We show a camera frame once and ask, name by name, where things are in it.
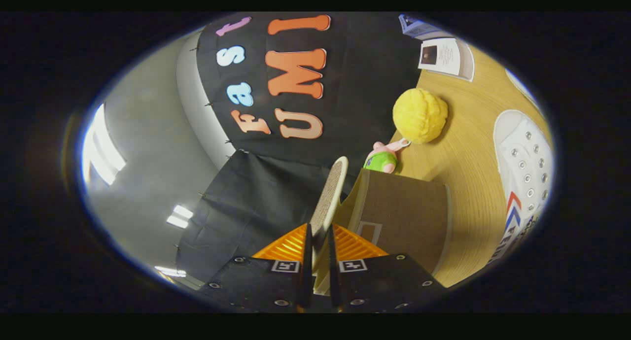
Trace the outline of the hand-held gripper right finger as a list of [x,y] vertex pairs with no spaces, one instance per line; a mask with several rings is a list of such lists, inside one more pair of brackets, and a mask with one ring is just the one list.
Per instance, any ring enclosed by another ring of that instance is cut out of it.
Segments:
[[347,228],[329,228],[330,295],[340,313],[421,311],[448,292],[407,253],[387,253]]

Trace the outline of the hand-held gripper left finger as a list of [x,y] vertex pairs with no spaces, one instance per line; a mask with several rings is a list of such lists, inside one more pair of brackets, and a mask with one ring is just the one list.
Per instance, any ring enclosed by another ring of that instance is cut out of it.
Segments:
[[312,241],[302,224],[253,256],[232,257],[197,295],[219,311],[300,313],[313,293]]

